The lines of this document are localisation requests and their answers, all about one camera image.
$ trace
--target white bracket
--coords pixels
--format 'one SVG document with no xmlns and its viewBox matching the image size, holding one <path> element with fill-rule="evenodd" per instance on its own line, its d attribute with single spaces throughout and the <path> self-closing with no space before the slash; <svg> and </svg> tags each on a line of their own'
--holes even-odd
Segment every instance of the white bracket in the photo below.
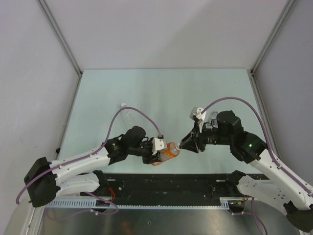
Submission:
<svg viewBox="0 0 313 235">
<path fill-rule="evenodd" d="M 158 151 L 166 149 L 166 141 L 163 139 L 153 138 L 152 144 L 153 144 L 152 155 L 155 155 Z"/>
<path fill-rule="evenodd" d="M 200 129 L 200 133 L 202 133 L 202 128 L 204 125 L 204 119 L 205 119 L 205 115 L 206 112 L 201 113 L 203 111 L 203 108 L 198 108 L 198 107 L 194 107 L 193 110 L 191 111 L 189 117 L 194 120 L 194 117 L 196 117 L 199 121 L 198 121 L 198 125 L 199 125 L 199 129 Z"/>
<path fill-rule="evenodd" d="M 99 186 L 99 179 L 94 173 L 76 175 L 58 185 L 61 189 L 57 192 L 56 197 L 76 194 L 80 192 L 93 192 Z"/>
<path fill-rule="evenodd" d="M 242 177 L 237 185 L 240 193 L 255 197 L 286 215 L 284 204 L 290 201 L 285 192 L 268 180 L 254 180 L 246 175 Z"/>
</svg>

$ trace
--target orange bottle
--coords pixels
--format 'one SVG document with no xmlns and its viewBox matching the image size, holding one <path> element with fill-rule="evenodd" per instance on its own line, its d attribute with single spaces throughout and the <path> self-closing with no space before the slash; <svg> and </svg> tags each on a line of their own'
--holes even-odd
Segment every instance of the orange bottle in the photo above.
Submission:
<svg viewBox="0 0 313 235">
<path fill-rule="evenodd" d="M 179 143 L 169 142 L 167 149 L 161 152 L 161 162 L 152 163 L 152 165 L 160 165 L 163 162 L 177 157 L 180 153 Z"/>
</svg>

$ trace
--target metal frame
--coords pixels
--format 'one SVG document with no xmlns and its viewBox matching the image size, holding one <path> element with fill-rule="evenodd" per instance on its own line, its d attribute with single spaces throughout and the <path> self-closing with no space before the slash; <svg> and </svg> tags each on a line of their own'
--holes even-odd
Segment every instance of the metal frame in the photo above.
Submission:
<svg viewBox="0 0 313 235">
<path fill-rule="evenodd" d="M 269 138 L 270 146 L 272 147 L 274 153 L 279 157 L 279 149 L 278 149 L 278 146 L 277 146 L 276 141 L 275 141 L 273 130 L 272 130 L 269 118 L 268 118 L 268 113 L 267 113 L 267 110 L 265 108 L 265 104 L 263 102 L 262 95 L 260 93 L 260 90 L 259 90 L 259 87 L 257 84 L 257 80 L 255 79 L 255 75 L 253 75 L 252 72 L 249 72 L 249 71 L 247 71 L 247 72 L 248 72 L 249 80 L 250 80 L 251 87 L 252 87 L 252 90 L 254 93 L 254 97 L 256 100 L 256 104 L 258 106 L 261 119 L 262 119 L 263 124 L 265 126 L 266 134 L 268 135 L 268 138 Z"/>
<path fill-rule="evenodd" d="M 298 3 L 298 0 L 288 0 L 286 3 L 282 13 L 278 17 L 278 20 L 272 29 L 272 31 L 269 34 L 269 37 L 267 41 L 265 42 L 265 45 L 263 46 L 260 54 L 258 55 L 253 67 L 252 67 L 252 74 L 255 74 L 255 72 L 258 70 L 261 62 L 264 60 L 265 56 L 267 55 L 268 51 L 270 50 L 271 46 L 275 42 L 277 35 L 280 33 L 281 29 L 283 28 L 285 22 L 287 21 L 289 15 L 291 14 L 292 10 Z"/>
<path fill-rule="evenodd" d="M 74 96 L 73 96 L 73 99 L 72 99 L 72 102 L 71 102 L 71 106 L 69 108 L 69 111 L 68 111 L 68 114 L 67 114 L 67 118 L 66 118 L 66 122 L 65 122 L 65 126 L 64 126 L 64 129 L 62 131 L 62 134 L 61 134 L 61 137 L 60 137 L 60 145 L 62 145 L 63 143 L 63 139 L 64 139 L 64 136 L 65 136 L 65 133 L 66 133 L 66 129 L 67 129 L 67 124 L 68 124 L 68 121 L 69 121 L 69 118 L 70 118 L 70 115 L 71 115 L 71 112 L 72 112 L 72 108 L 73 108 L 73 105 L 74 105 L 74 102 L 75 102 L 75 99 L 76 99 L 76 95 L 77 95 L 77 92 L 78 92 L 78 88 L 79 88 L 79 85 L 80 85 L 80 81 L 81 81 L 81 77 L 82 77 L 82 71 L 72 53 L 72 51 L 70 50 L 63 34 L 61 33 L 61 30 L 59 29 L 47 3 L 45 0 L 36 0 L 39 7 L 41 8 L 43 14 L 45 15 L 49 25 L 51 26 L 51 29 L 52 31 L 54 32 L 56 38 L 58 39 L 62 49 L 64 50 L 66 56 L 68 57 L 71 65 L 73 66 L 75 72 L 77 73 L 77 75 L 79 76 L 79 79 L 78 79 L 78 82 L 77 82 L 77 85 L 76 85 L 76 88 L 75 88 L 75 92 L 74 92 Z M 256 98 L 256 102 L 257 102 L 257 105 L 258 105 L 258 108 L 259 108 L 259 111 L 260 111 L 260 114 L 261 114 L 261 118 L 265 124 L 265 127 L 266 127 L 266 132 L 269 136 L 269 139 L 270 139 L 270 144 L 273 148 L 273 150 L 276 152 L 277 155 L 279 155 L 279 152 L 278 152 L 278 148 L 277 148 L 277 145 L 275 143 L 275 138 L 273 136 L 273 132 L 272 132 L 272 128 L 271 128 L 271 125 L 270 125 L 270 122 L 269 122 L 269 119 L 268 119 L 268 114 L 267 114 L 267 111 L 265 109 L 265 105 L 263 103 L 263 100 L 262 100 L 262 96 L 260 94 L 260 91 L 258 89 L 258 85 L 257 85 L 257 81 L 256 81 L 256 78 L 255 78 L 255 72 L 257 71 L 257 69 L 259 68 L 261 62 L 263 61 L 263 59 L 265 58 L 265 56 L 267 55 L 269 49 L 271 48 L 272 44 L 274 43 L 275 39 L 277 38 L 277 35 L 279 34 L 279 32 L 281 31 L 284 23 L 286 22 L 288 16 L 290 15 L 290 13 L 292 12 L 292 10 L 294 9 L 296 3 L 298 2 L 298 0 L 289 0 L 287 2 L 287 4 L 285 5 L 285 8 L 283 10 L 283 12 L 281 13 L 281 15 L 279 16 L 273 30 L 271 31 L 265 45 L 263 46 L 259 56 L 257 57 L 257 60 L 256 62 L 254 63 L 253 67 L 252 67 L 252 70 L 251 71 L 248 71 L 248 75 L 249 75 L 249 79 L 250 79 L 250 82 L 251 82 L 251 86 L 252 86 L 252 90 L 254 92 L 254 96 Z M 41 222 L 41 218 L 43 216 L 43 212 L 44 212 L 44 209 L 43 208 L 38 208 L 38 209 L 35 209 L 34 210 L 34 213 L 33 213 L 33 216 L 32 216 L 32 219 L 31 219 L 31 224 L 30 224 L 30 229 L 28 230 L 27 234 L 28 235 L 35 235 L 37 234 L 38 230 L 39 230 L 39 227 L 40 227 L 40 222 Z"/>
<path fill-rule="evenodd" d="M 64 50 L 66 56 L 68 57 L 70 63 L 72 64 L 73 68 L 75 69 L 77 75 L 81 76 L 82 75 L 82 71 L 79 68 L 79 65 L 72 53 L 72 51 L 70 50 L 62 32 L 60 31 L 47 3 L 45 0 L 36 0 L 40 9 L 42 10 L 43 14 L 45 15 L 49 25 L 51 26 L 52 31 L 54 32 L 54 35 L 56 36 L 56 38 L 58 39 L 62 49 Z"/>
<path fill-rule="evenodd" d="M 220 206 L 133 206 L 133 205 L 117 205 L 119 209 L 145 209 L 145 210 L 160 210 L 160 209 L 174 209 L 174 210 L 228 210 L 229 199 L 220 199 Z M 46 205 L 46 208 L 81 208 L 81 209 L 107 209 L 110 206 L 98 206 L 96 198 L 56 198 L 52 202 L 50 202 L 48 205 Z"/>
</svg>

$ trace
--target cable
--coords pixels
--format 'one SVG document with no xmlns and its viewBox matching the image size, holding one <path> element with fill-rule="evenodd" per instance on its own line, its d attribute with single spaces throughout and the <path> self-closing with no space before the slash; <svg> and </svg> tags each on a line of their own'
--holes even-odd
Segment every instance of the cable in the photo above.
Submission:
<svg viewBox="0 0 313 235">
<path fill-rule="evenodd" d="M 157 133 L 158 133 L 158 137 L 162 137 L 162 134 L 161 134 L 161 132 L 160 132 L 158 126 L 156 125 L 156 123 L 155 123 L 151 118 L 149 118 L 146 114 L 144 114 L 142 111 L 140 111 L 140 110 L 138 110 L 138 109 L 136 109 L 136 108 L 133 108 L 133 107 L 129 107 L 129 106 L 123 107 L 123 108 L 119 109 L 119 110 L 116 112 L 116 114 L 114 115 L 114 117 L 112 118 L 112 121 L 111 121 L 111 123 L 110 123 L 109 130 L 108 130 L 108 134 L 107 134 L 106 139 L 104 140 L 104 142 L 102 143 L 102 145 L 101 145 L 97 150 L 95 150 L 94 152 L 91 153 L 91 155 L 94 155 L 94 154 L 98 153 L 102 148 L 104 148 L 104 146 L 106 145 L 106 143 L 107 143 L 107 141 L 108 141 L 108 139 L 109 139 L 109 136 L 110 136 L 110 133 L 111 133 L 111 129 L 112 129 L 113 123 L 114 123 L 114 121 L 115 121 L 117 115 L 118 115 L 120 112 L 122 112 L 123 110 L 125 110 L 125 109 L 131 109 L 131 110 L 134 110 L 134 111 L 140 113 L 141 115 L 143 115 L 143 116 L 144 116 L 146 119 L 148 119 L 149 122 L 151 122 L 152 125 L 156 128 L 156 131 L 157 131 Z M 43 173 L 37 175 L 34 179 L 32 179 L 32 180 L 20 191 L 20 193 L 18 194 L 18 196 L 16 197 L 16 200 L 15 200 L 16 204 L 19 204 L 19 203 L 20 203 L 20 198 L 21 198 L 22 194 L 23 194 L 36 180 L 40 179 L 41 177 L 43 177 L 44 175 L 48 174 L 49 172 L 52 172 L 53 170 L 58 169 L 58 168 L 61 167 L 61 166 L 65 166 L 65 165 L 68 165 L 68 164 L 71 164 L 71 163 L 75 163 L 75 162 L 77 162 L 77 161 L 80 161 L 80 160 L 83 160 L 83 159 L 85 159 L 85 158 L 88 158 L 89 156 L 90 156 L 90 154 L 87 154 L 87 155 L 82 156 L 82 157 L 80 157 L 80 158 L 77 158 L 77 159 L 74 159 L 74 160 L 71 160 L 71 161 L 68 161 L 68 162 L 65 162 L 65 163 L 56 165 L 56 166 L 54 166 L 54 167 L 52 167 L 52 168 L 50 168 L 50 169 L 44 171 Z"/>
<path fill-rule="evenodd" d="M 253 214 L 252 214 L 252 213 L 249 213 L 249 212 L 242 212 L 242 213 L 233 213 L 233 212 L 231 212 L 231 214 L 232 214 L 232 215 L 244 215 L 244 214 L 248 214 L 248 215 L 252 215 L 252 216 L 253 216 Z M 264 229 L 264 231 L 265 231 L 265 235 L 268 235 L 268 231 L 267 231 L 267 229 L 266 229 L 265 224 L 263 223 L 263 221 L 262 221 L 259 217 L 256 217 L 256 219 L 262 224 L 263 229 Z"/>
<path fill-rule="evenodd" d="M 108 190 L 111 192 L 111 195 L 113 195 L 113 198 L 111 200 L 111 202 L 113 202 L 115 200 L 115 193 L 112 188 L 108 188 Z"/>
<path fill-rule="evenodd" d="M 266 144 L 268 146 L 268 152 L 269 152 L 269 155 L 270 157 L 272 158 L 273 162 L 276 164 L 277 168 L 278 169 L 281 169 L 285 174 L 287 174 L 290 178 L 292 178 L 299 186 L 301 186 L 301 188 L 303 188 L 303 190 L 305 190 L 305 192 L 308 193 L 308 195 L 311 197 L 312 196 L 312 192 L 303 184 L 301 183 L 296 177 L 294 177 L 288 170 L 286 170 L 285 168 L 283 168 L 279 162 L 276 160 L 274 154 L 273 154 L 273 150 L 270 146 L 270 143 L 269 143 L 269 139 L 268 139 L 268 136 L 266 134 L 266 131 L 265 131 L 265 127 L 262 123 L 262 120 L 258 114 L 258 112 L 255 110 L 255 108 L 249 104 L 247 101 L 245 101 L 244 99 L 241 99 L 241 98 L 238 98 L 238 97 L 224 97 L 224 98 L 220 98 L 220 99 L 217 99 L 215 101 L 213 101 L 211 104 L 209 104 L 203 111 L 202 113 L 204 113 L 205 111 L 207 111 L 209 108 L 211 108 L 214 104 L 220 102 L 220 101 L 223 101 L 223 100 L 227 100 L 227 99 L 234 99 L 234 100 L 238 100 L 238 101 L 241 101 L 242 103 L 246 104 L 247 106 L 249 106 L 249 108 L 254 112 L 254 114 L 256 115 L 256 117 L 258 118 L 258 121 L 261 125 L 261 128 L 262 128 L 262 131 L 263 131 L 263 134 L 264 134 L 264 138 L 265 138 L 265 141 L 266 141 Z"/>
<path fill-rule="evenodd" d="M 110 202 L 110 201 L 107 201 L 107 200 L 105 200 L 105 199 L 103 199 L 103 198 L 101 198 L 101 197 L 98 197 L 98 196 L 92 194 L 91 192 L 85 192 L 85 193 L 87 193 L 89 196 L 92 196 L 92 197 L 95 197 L 95 198 L 97 198 L 97 199 L 99 199 L 99 200 L 101 200 L 101 201 L 104 201 L 105 203 L 109 203 L 110 205 L 114 206 L 114 207 L 116 208 L 116 210 L 113 211 L 113 212 L 110 212 L 110 213 L 105 213 L 105 212 L 95 211 L 95 210 L 93 210 L 93 209 L 86 209 L 86 210 L 78 211 L 78 212 L 76 212 L 76 213 L 74 213 L 74 214 L 71 214 L 71 215 L 69 215 L 69 216 L 66 216 L 66 217 L 63 217 L 63 218 L 60 218 L 60 219 L 52 218 L 52 217 L 49 215 L 49 211 L 45 212 L 45 215 L 46 215 L 49 219 L 51 219 L 51 220 L 53 220 L 53 221 L 62 221 L 62 220 L 66 220 L 66 219 L 72 218 L 72 217 L 74 217 L 74 216 L 76 216 L 76 215 L 78 215 L 78 214 L 85 213 L 85 212 L 93 212 L 93 213 L 95 213 L 96 215 L 98 215 L 98 214 L 110 215 L 110 214 L 115 214 L 115 213 L 118 212 L 118 210 L 119 210 L 119 209 L 118 209 L 118 206 L 117 206 L 116 204 L 114 204 L 113 202 Z"/>
<path fill-rule="evenodd" d="M 244 212 L 244 211 L 239 212 L 239 213 L 234 213 L 234 212 L 232 212 L 231 210 L 228 210 L 228 211 L 229 211 L 232 215 L 243 215 L 243 214 L 252 215 L 252 216 L 254 217 L 254 220 L 255 220 L 255 223 L 256 223 L 256 225 L 257 225 L 257 228 L 258 228 L 259 232 L 260 232 L 261 234 L 263 234 L 263 231 L 262 231 L 261 227 L 259 226 L 259 224 L 257 223 L 257 221 L 259 221 L 259 222 L 261 223 L 261 225 L 263 226 L 264 231 L 265 231 L 265 235 L 268 235 L 268 231 L 267 231 L 267 229 L 266 229 L 265 224 L 264 224 L 263 221 L 256 215 L 256 213 L 254 212 L 254 204 L 253 204 L 253 201 L 254 201 L 254 198 L 252 198 L 252 201 L 251 201 L 252 213 Z"/>
<path fill-rule="evenodd" d="M 262 233 L 262 229 L 260 228 L 260 225 L 258 224 L 258 216 L 257 216 L 257 215 L 255 214 L 255 212 L 254 212 L 254 197 L 253 197 L 252 200 L 251 200 L 251 210 L 252 210 L 252 215 L 253 215 L 253 217 L 254 217 L 256 226 L 258 227 L 259 232 L 260 232 L 261 234 L 263 234 L 263 233 Z"/>
<path fill-rule="evenodd" d="M 231 204 L 231 205 L 240 205 L 240 204 L 242 204 L 242 203 L 245 203 L 248 199 L 249 199 L 249 196 L 247 196 L 247 198 L 245 199 L 244 198 L 244 200 L 243 201 L 239 201 L 239 202 L 230 202 L 229 204 Z"/>
</svg>

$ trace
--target black base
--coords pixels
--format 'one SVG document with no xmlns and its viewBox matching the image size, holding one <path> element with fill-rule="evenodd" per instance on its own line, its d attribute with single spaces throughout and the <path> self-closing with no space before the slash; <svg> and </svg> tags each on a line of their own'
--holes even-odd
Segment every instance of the black base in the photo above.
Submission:
<svg viewBox="0 0 313 235">
<path fill-rule="evenodd" d="M 46 157 L 39 158 L 25 176 L 25 184 L 27 185 L 32 179 L 48 169 L 50 169 L 50 162 L 47 161 Z M 60 189 L 56 186 L 55 177 L 52 172 L 49 172 L 27 189 L 33 207 L 42 207 L 55 198 L 56 192 Z"/>
<path fill-rule="evenodd" d="M 290 201 L 288 204 L 284 204 L 287 211 L 287 220 L 296 228 L 309 233 L 313 230 L 313 205 L 310 206 L 310 210 L 300 211 Z"/>
<path fill-rule="evenodd" d="M 232 192 L 226 180 L 230 174 L 106 174 L 114 190 L 115 203 L 133 206 L 218 206 L 220 197 L 243 197 Z M 262 174 L 250 175 L 267 179 Z M 110 196 L 109 191 L 98 196 Z"/>
</svg>

